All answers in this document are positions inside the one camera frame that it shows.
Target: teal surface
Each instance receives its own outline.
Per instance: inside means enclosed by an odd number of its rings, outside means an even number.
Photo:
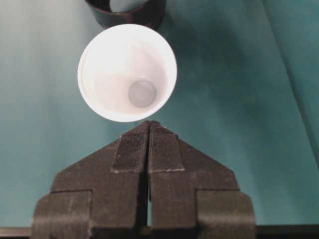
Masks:
[[[259,225],[319,223],[319,2],[303,2],[168,0],[159,28],[178,79],[149,119],[234,170]],[[78,90],[102,30],[82,0],[0,0],[0,226],[28,226],[58,171],[136,125]]]

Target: cup rim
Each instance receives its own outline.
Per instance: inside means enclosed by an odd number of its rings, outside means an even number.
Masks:
[[[88,53],[88,51],[91,49],[91,47],[94,45],[94,42],[103,36],[103,34],[105,34],[106,31],[109,31],[110,29],[113,28],[126,28],[126,27],[133,27],[135,29],[143,29],[143,30],[147,30],[150,33],[156,35],[165,45],[166,45],[166,50],[170,55],[170,59],[172,60],[174,66],[173,66],[173,72],[171,73],[173,75],[173,83],[171,85],[171,88],[168,89],[168,92],[166,94],[166,97],[159,102],[154,108],[152,108],[151,110],[145,112],[145,113],[141,113],[141,114],[135,114],[135,115],[131,115],[131,114],[127,114],[125,116],[125,113],[116,113],[116,112],[112,112],[112,115],[108,114],[108,111],[105,110],[103,107],[94,104],[90,101],[89,97],[86,95],[84,87],[83,87],[83,83],[82,83],[82,68],[83,68],[83,64],[85,61],[85,57]],[[142,26],[142,25],[137,25],[137,24],[121,24],[121,25],[116,25],[113,27],[110,27],[102,32],[100,32],[97,36],[95,36],[90,43],[86,46],[86,48],[84,49],[80,61],[79,61],[79,65],[78,65],[78,72],[77,72],[77,78],[78,78],[78,87],[80,90],[80,93],[82,95],[82,98],[84,99],[85,103],[98,115],[102,116],[103,118],[106,118],[108,120],[112,120],[112,121],[117,121],[117,122],[133,122],[133,121],[138,121],[138,120],[142,120],[145,119],[149,116],[151,116],[152,114],[154,114],[155,112],[157,112],[160,108],[162,108],[162,106],[168,101],[168,99],[171,97],[173,90],[175,88],[176,85],[176,80],[177,80],[177,62],[176,62],[176,58],[175,58],[175,54],[171,48],[171,46],[169,45],[169,43],[165,40],[164,37],[162,37],[159,33],[157,33],[156,31],[152,30],[151,28],[148,28],[146,26]]]

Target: black plastic part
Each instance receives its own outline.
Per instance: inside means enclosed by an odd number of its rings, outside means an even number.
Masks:
[[[120,24],[139,24],[157,29],[165,11],[166,0],[148,0],[140,7],[126,12],[112,12],[110,0],[85,0],[97,22],[104,28]]]

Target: white cup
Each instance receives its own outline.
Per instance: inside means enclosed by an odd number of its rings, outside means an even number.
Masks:
[[[148,27],[108,28],[85,48],[78,67],[82,97],[97,114],[130,122],[158,111],[175,87],[177,65],[166,40]]]

